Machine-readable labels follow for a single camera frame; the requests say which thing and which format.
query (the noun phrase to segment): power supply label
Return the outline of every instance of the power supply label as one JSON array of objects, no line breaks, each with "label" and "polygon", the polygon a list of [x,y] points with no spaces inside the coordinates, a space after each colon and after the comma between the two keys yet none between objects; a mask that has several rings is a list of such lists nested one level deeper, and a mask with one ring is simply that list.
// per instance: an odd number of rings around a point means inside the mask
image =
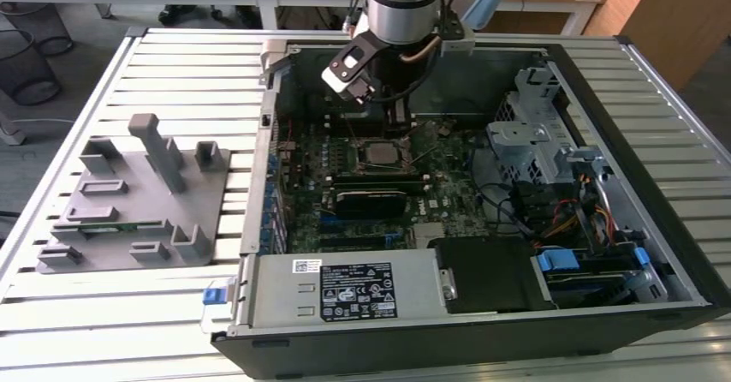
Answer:
[{"label": "power supply label", "polygon": [[398,318],[391,263],[321,267],[326,322]]}]

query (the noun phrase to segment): barcode sticker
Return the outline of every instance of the barcode sticker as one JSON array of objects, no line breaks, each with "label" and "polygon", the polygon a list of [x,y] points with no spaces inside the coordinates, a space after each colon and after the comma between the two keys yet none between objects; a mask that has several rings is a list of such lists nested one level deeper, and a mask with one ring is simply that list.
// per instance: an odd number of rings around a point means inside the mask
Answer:
[{"label": "barcode sticker", "polygon": [[293,273],[317,273],[321,271],[322,260],[294,260]]}]

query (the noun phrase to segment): yellow wire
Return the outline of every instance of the yellow wire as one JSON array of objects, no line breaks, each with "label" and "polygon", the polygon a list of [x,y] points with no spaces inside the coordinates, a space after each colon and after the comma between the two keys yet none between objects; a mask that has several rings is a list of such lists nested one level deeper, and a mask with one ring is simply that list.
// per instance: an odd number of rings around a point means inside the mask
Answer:
[{"label": "yellow wire", "polygon": [[577,221],[577,215],[571,217],[570,219],[567,219],[567,221],[563,224],[561,224],[559,227],[557,227],[549,234],[546,234],[545,237],[547,238],[549,236],[553,236],[558,234],[559,232],[562,232],[566,228],[569,228],[569,226],[574,224],[575,221]]},{"label": "yellow wire", "polygon": [[603,208],[599,208],[598,206],[594,208],[594,211],[597,211],[598,213],[601,213],[605,217],[605,222],[606,222],[606,225],[607,225],[607,236],[609,236],[609,240],[610,242],[614,242],[614,238],[611,237],[611,235],[609,234],[611,232],[611,230],[614,229],[614,226],[611,226],[611,224],[614,223],[613,221],[613,218],[609,216],[609,212],[605,211]]}]

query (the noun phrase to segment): desk leg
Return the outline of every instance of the desk leg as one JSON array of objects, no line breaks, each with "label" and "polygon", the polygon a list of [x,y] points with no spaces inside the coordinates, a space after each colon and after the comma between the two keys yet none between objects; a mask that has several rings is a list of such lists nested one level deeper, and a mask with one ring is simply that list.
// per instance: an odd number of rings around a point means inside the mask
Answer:
[{"label": "desk leg", "polygon": [[258,0],[259,13],[262,14],[262,27],[266,30],[275,31],[279,29],[277,23],[277,0]]},{"label": "desk leg", "polygon": [[567,25],[563,26],[561,35],[582,35],[586,25],[593,18],[597,3],[575,3],[577,8],[567,20]]}]

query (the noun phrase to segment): red wire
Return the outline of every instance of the red wire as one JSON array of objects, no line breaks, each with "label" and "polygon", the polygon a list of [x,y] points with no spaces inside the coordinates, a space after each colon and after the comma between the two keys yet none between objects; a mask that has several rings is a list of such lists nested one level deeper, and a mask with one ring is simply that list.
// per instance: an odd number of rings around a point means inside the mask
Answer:
[{"label": "red wire", "polygon": [[555,208],[553,208],[553,221],[551,223],[555,224],[558,221],[559,221],[559,211],[561,211],[561,206],[563,204],[569,204],[571,202],[577,202],[577,200],[561,200],[559,201],[559,204],[557,205]]}]

